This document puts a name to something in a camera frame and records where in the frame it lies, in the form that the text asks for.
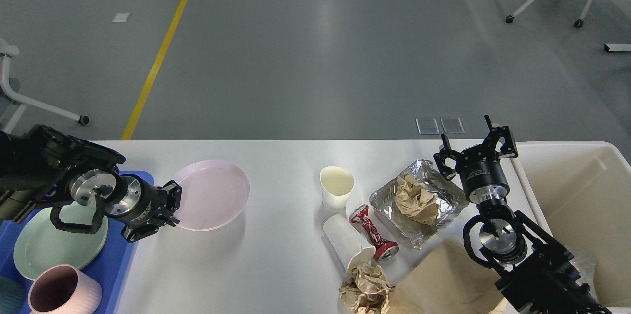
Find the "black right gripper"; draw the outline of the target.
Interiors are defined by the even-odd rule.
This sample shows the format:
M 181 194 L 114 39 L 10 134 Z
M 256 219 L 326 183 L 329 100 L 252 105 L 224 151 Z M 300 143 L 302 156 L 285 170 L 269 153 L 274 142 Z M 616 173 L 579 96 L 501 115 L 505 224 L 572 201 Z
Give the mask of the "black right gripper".
M 518 150 L 509 126 L 494 125 L 489 115 L 484 116 L 488 134 L 482 144 L 462 152 L 453 150 L 446 134 L 440 134 L 442 145 L 433 155 L 439 174 L 452 180 L 459 174 L 464 194 L 471 203 L 491 199 L 505 199 L 510 187 L 500 164 L 502 158 L 517 158 Z M 454 161 L 451 167 L 446 160 Z

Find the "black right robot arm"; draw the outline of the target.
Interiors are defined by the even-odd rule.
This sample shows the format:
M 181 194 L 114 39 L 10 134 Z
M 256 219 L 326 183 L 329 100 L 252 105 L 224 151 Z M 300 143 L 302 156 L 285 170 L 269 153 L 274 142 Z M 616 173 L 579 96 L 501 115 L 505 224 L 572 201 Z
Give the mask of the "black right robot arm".
M 534 220 L 512 210 L 506 200 L 510 187 L 500 161 L 516 158 L 511 129 L 485 116 L 488 134 L 482 143 L 457 151 L 442 134 L 433 158 L 445 180 L 458 176 L 466 199 L 478 215 L 464 226 L 463 244 L 469 258 L 496 271 L 495 286 L 521 314 L 608 314 L 579 284 L 574 255 Z

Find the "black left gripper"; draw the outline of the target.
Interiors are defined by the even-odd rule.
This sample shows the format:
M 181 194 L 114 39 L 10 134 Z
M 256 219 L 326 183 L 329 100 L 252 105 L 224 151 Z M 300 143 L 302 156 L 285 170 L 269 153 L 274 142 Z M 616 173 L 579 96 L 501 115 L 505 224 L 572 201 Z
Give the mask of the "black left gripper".
M 106 204 L 105 214 L 126 224 L 120 231 L 126 242 L 133 244 L 154 235 L 160 227 L 179 224 L 174 214 L 180 208 L 182 186 L 176 181 L 170 180 L 162 188 L 133 174 L 122 175 L 120 181 L 122 199 Z

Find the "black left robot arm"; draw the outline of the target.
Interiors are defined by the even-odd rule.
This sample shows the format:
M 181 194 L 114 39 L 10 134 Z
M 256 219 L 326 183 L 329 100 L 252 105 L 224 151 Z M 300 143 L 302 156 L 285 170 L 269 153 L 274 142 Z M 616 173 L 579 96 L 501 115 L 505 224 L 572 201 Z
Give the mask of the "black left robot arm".
M 1 133 L 0 217 L 20 223 L 36 209 L 50 209 L 61 231 L 92 235 L 108 217 L 124 225 L 126 242 L 179 224 L 182 187 L 162 187 L 122 174 L 124 155 L 45 125 L 22 137 Z

